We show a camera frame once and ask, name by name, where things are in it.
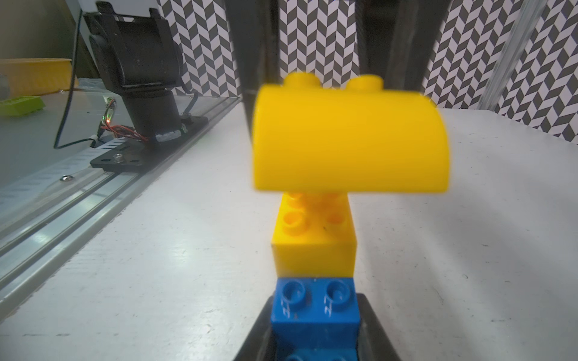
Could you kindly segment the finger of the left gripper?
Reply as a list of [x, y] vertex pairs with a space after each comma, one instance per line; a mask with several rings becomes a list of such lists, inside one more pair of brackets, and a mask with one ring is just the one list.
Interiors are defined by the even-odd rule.
[[258, 91], [265, 84], [280, 82], [279, 2], [229, 0], [224, 4], [239, 75], [239, 95], [251, 134]]
[[359, 72], [386, 89], [420, 91], [450, 0], [356, 2]]

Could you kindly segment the yellow curved lego brick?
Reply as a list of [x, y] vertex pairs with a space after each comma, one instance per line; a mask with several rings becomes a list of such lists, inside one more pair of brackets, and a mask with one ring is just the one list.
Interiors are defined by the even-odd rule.
[[252, 121], [254, 186], [302, 193], [443, 193], [450, 150], [436, 105], [386, 90], [376, 75], [343, 89], [293, 73], [260, 88]]

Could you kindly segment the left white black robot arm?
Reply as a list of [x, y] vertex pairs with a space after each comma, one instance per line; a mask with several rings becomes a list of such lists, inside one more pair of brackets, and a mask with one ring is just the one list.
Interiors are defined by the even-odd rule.
[[196, 126], [172, 96], [241, 97], [252, 114], [258, 88], [294, 72], [325, 87], [376, 75], [390, 90], [417, 91], [448, 1], [158, 1], [147, 15], [107, 1], [81, 13], [105, 87], [133, 122], [117, 135], [146, 144]]

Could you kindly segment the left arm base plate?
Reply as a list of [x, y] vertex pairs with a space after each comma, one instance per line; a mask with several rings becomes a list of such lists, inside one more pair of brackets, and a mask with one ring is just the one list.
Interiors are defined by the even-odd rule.
[[91, 160], [90, 166], [114, 173], [147, 173], [199, 135], [209, 124], [207, 117], [189, 115], [182, 120], [187, 132], [180, 138], [153, 144], [129, 139]]

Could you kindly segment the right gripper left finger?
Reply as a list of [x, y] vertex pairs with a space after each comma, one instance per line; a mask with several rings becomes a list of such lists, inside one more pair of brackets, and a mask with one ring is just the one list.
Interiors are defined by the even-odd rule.
[[273, 296], [270, 296], [251, 330], [242, 343], [234, 361], [274, 361], [276, 353], [275, 335], [271, 326]]

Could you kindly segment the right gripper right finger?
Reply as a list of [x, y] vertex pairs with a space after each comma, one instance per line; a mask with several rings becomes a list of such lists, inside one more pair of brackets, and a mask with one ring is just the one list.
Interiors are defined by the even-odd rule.
[[357, 341], [358, 360], [401, 361], [367, 297], [358, 293], [357, 300], [361, 316]]

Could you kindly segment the small yellow lego brick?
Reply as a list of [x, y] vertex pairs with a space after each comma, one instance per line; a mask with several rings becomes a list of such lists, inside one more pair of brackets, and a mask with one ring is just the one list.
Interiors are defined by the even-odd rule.
[[357, 250], [346, 193], [284, 193], [272, 234], [279, 278], [351, 278]]

